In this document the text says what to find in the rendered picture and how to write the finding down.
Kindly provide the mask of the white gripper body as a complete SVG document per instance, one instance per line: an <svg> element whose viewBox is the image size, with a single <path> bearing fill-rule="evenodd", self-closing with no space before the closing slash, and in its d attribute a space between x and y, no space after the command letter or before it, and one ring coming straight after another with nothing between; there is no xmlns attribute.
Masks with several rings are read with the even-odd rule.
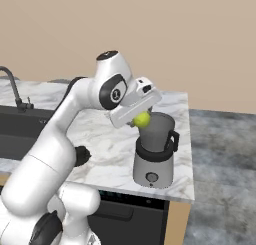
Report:
<svg viewBox="0 0 256 245"><path fill-rule="evenodd" d="M110 120L114 127L120 128L131 122L138 114L142 113L143 111L147 111L160 100L160 92L157 89L153 89L146 96L143 96L132 105L118 105L115 109L111 110L109 113Z"/></svg>

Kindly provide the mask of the green pear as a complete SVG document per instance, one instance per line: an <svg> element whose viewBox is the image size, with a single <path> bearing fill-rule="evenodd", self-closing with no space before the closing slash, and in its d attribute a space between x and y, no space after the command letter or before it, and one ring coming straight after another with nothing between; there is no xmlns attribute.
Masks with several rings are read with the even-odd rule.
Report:
<svg viewBox="0 0 256 245"><path fill-rule="evenodd" d="M133 124L138 128L144 128L150 123L150 114L144 111L133 119Z"/></svg>

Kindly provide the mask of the grey blender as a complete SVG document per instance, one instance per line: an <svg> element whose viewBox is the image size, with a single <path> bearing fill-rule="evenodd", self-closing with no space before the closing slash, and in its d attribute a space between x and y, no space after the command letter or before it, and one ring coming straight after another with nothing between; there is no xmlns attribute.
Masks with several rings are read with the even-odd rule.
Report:
<svg viewBox="0 0 256 245"><path fill-rule="evenodd" d="M133 165L135 183L149 188L168 188L173 182L174 153L180 134L168 114L152 112L150 123L139 129Z"/></svg>

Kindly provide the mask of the black dishwasher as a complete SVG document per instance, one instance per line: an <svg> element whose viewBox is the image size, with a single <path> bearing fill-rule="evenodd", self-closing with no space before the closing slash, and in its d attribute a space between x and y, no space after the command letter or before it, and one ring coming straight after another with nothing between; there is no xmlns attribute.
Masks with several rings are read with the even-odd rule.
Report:
<svg viewBox="0 0 256 245"><path fill-rule="evenodd" d="M124 204L134 209L130 221L88 217L102 245L164 245L169 202L100 190L102 204Z"/></svg>

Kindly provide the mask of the black sink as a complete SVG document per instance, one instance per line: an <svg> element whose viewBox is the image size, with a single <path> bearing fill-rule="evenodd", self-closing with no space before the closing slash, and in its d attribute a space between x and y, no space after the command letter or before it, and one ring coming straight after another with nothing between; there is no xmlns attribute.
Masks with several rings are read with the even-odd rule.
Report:
<svg viewBox="0 0 256 245"><path fill-rule="evenodd" d="M21 160L31 149L53 110L0 105L0 158Z"/></svg>

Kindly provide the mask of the dark grey tap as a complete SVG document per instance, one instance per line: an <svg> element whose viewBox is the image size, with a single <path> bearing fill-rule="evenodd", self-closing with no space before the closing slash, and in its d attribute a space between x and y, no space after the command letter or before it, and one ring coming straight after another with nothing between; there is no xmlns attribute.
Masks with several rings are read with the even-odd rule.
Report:
<svg viewBox="0 0 256 245"><path fill-rule="evenodd" d="M33 109L34 105L30 101L28 101L27 103L24 103L22 101L22 99L19 95L12 72L5 66L0 66L0 71L4 72L9 78L9 81L10 81L10 84L11 84L11 87L12 87L12 90L14 93L14 97L15 97L15 103L16 103L18 110L20 112L25 112L27 109Z"/></svg>

